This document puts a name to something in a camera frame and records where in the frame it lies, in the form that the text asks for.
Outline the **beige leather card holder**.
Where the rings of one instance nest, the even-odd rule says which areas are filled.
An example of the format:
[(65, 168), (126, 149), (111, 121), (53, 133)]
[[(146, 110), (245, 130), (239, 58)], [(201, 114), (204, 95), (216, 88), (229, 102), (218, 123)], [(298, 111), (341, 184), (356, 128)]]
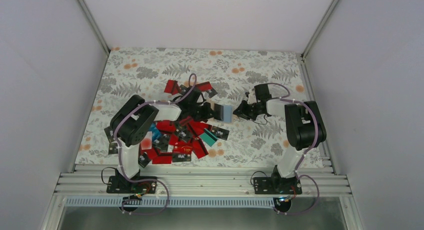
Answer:
[(231, 105), (221, 105), (211, 103), (211, 112), (208, 119), (216, 120), (223, 123), (233, 122), (233, 107)]

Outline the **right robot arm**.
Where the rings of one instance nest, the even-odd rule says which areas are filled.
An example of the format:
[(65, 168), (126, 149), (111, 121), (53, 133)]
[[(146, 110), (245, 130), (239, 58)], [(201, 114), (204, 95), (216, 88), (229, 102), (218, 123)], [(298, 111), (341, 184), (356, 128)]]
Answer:
[(290, 187), (289, 179), (300, 179), (299, 167), (306, 155), (327, 139), (327, 131), (316, 101), (289, 99), (289, 89), (280, 83), (254, 86), (256, 102), (243, 100), (233, 114), (254, 121), (259, 115), (285, 119), (286, 138), (291, 146), (274, 167), (271, 188), (278, 194)]

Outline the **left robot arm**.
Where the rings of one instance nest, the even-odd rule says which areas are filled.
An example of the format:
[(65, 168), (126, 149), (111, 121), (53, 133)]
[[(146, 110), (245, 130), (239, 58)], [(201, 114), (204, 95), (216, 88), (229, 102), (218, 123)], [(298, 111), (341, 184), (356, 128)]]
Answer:
[(216, 140), (217, 136), (207, 121), (217, 116), (196, 87), (171, 101), (146, 101), (133, 95), (111, 119), (107, 132), (118, 151), (115, 177), (119, 186), (131, 193), (140, 185), (156, 183), (156, 178), (140, 175), (149, 164), (208, 155), (205, 138)]

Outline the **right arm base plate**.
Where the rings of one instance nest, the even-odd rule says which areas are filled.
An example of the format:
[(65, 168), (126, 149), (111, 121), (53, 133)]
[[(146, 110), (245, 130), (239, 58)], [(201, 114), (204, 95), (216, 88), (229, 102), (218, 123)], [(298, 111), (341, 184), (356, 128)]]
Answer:
[(300, 180), (291, 178), (254, 177), (252, 180), (256, 195), (301, 195)]

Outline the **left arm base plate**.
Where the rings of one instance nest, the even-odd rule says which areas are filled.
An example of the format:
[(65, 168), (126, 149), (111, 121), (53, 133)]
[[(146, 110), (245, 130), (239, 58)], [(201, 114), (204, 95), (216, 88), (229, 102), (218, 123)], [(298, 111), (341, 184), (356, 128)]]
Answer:
[(139, 176), (134, 181), (143, 180), (143, 182), (129, 182), (121, 176), (110, 176), (106, 192), (108, 194), (155, 194), (157, 187), (157, 177)]

